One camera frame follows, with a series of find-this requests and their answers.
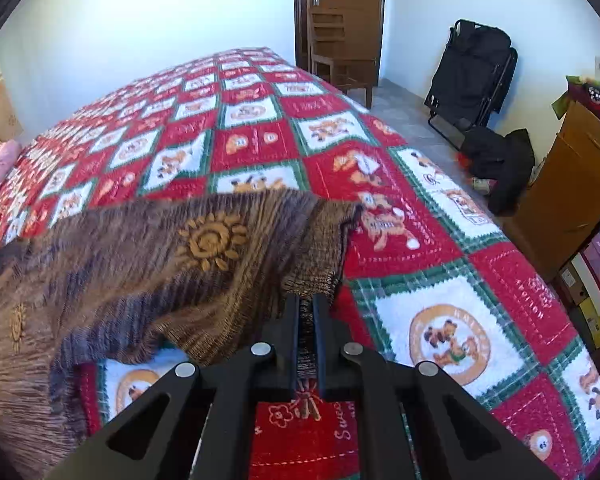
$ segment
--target red and white checkered blanket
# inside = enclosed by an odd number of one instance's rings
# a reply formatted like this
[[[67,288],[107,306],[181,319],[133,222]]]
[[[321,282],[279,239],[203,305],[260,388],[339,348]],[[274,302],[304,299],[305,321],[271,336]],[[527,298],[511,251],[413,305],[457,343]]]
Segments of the red and white checkered blanket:
[[[0,246],[134,197],[279,187],[360,200],[333,315],[387,359],[436,361],[563,479],[600,457],[600,378],[564,309],[516,248],[426,156],[368,110],[266,48],[168,68],[39,136],[0,186]],[[82,367],[92,431],[182,355]],[[349,403],[299,380],[261,404],[251,477],[358,470]]]

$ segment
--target folding chair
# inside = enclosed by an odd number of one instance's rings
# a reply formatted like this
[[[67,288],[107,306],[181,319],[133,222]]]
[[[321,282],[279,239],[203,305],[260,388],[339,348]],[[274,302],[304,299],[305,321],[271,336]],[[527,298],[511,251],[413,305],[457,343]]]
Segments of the folding chair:
[[[517,62],[518,52],[502,30],[458,20],[425,100],[429,126],[458,149],[431,120],[440,116],[461,132],[486,126],[491,113],[502,109]]]

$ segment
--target black robotic claw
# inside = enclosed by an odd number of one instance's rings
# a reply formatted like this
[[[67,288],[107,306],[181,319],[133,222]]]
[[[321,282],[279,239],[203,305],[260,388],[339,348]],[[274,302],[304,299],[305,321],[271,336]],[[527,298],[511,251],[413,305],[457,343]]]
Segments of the black robotic claw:
[[[314,296],[320,396],[356,405],[362,480],[557,476],[435,363],[387,362],[352,342]],[[181,363],[58,465],[47,480],[245,479],[258,402],[292,399],[299,298],[262,340],[209,367]],[[404,422],[413,439],[413,452]]]

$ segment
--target clothes pile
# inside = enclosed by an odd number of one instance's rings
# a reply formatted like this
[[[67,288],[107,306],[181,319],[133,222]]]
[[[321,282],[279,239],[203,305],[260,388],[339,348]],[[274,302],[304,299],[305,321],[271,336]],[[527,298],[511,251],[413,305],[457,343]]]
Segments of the clothes pile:
[[[460,164],[472,175],[472,186],[489,196],[489,210],[501,215],[515,208],[536,163],[527,130],[506,137],[483,126],[464,134]]]

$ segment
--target chair backrest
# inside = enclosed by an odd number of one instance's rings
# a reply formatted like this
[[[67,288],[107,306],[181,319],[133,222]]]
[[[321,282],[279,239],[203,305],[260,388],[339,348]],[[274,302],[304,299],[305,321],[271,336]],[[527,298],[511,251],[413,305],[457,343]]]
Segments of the chair backrest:
[[[311,9],[308,18],[310,55],[343,55],[347,40],[342,10]]]

